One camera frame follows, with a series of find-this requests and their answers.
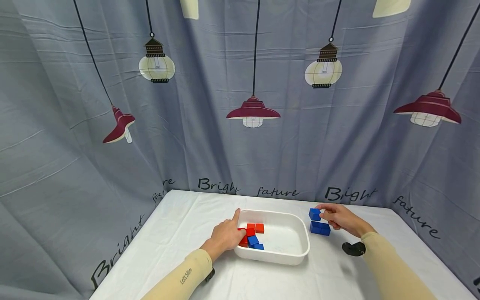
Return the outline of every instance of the forearm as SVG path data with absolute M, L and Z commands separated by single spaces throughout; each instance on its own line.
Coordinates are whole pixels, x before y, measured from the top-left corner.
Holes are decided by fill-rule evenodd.
M 188 300 L 211 271 L 212 260 L 209 254 L 203 249 L 197 249 L 160 280 L 142 300 Z
M 436 300 L 384 237 L 369 232 L 361 239 L 367 249 L 363 258 L 375 276 L 382 300 Z

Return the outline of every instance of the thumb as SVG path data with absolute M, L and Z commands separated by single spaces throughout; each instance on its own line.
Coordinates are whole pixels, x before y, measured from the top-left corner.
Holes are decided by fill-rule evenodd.
M 336 214 L 335 213 L 329 213 L 326 210 L 320 214 L 320 218 L 323 218 L 327 221 L 336 221 Z

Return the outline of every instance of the blue cube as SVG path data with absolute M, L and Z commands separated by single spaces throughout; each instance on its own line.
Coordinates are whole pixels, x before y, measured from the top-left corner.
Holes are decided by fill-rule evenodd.
M 327 223 L 310 222 L 310 232 L 314 234 L 330 235 L 330 226 Z
M 320 230 L 320 234 L 329 236 L 330 235 L 330 227 Z
M 251 237 L 247 237 L 247 239 L 248 239 L 248 245 L 250 246 L 250 248 L 252 248 L 251 246 L 253 245 L 260 244 L 255 235 L 252 235 Z
M 312 221 L 320 221 L 321 220 L 320 219 L 320 209 L 311 208 L 308 215 L 310 216 L 310 220 L 312 220 Z
M 253 248 L 257 249 L 257 250 L 265 250 L 263 244 L 255 244 L 255 245 L 253 245 Z

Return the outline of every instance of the human hand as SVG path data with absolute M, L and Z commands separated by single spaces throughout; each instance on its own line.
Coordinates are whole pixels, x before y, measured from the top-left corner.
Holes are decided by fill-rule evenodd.
M 335 230 L 344 229 L 357 238 L 367 232 L 376 232 L 370 224 L 341 204 L 322 203 L 315 208 L 325 210 L 320 213 L 320 217 L 327 220 Z
M 232 250 L 240 243 L 241 239 L 247 234 L 242 229 L 238 230 L 237 225 L 240 216 L 240 209 L 237 208 L 232 219 L 226 219 L 213 228 L 212 237 L 209 238 L 201 247 L 207 251 L 214 262 L 223 252 Z

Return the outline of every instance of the white table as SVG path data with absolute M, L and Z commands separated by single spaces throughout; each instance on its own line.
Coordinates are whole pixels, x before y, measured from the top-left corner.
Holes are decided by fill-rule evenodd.
M 210 237 L 237 207 L 299 216 L 309 225 L 316 203 L 170 191 L 123 253 L 90 300 L 139 300 L 185 256 Z M 439 300 L 475 300 L 420 238 L 390 209 L 349 205 L 396 248 Z M 298 266 L 244 260 L 231 251 L 214 264 L 216 275 L 191 300 L 379 300 L 378 288 L 360 257 L 341 250 L 357 238 L 343 230 L 310 234 L 311 250 Z

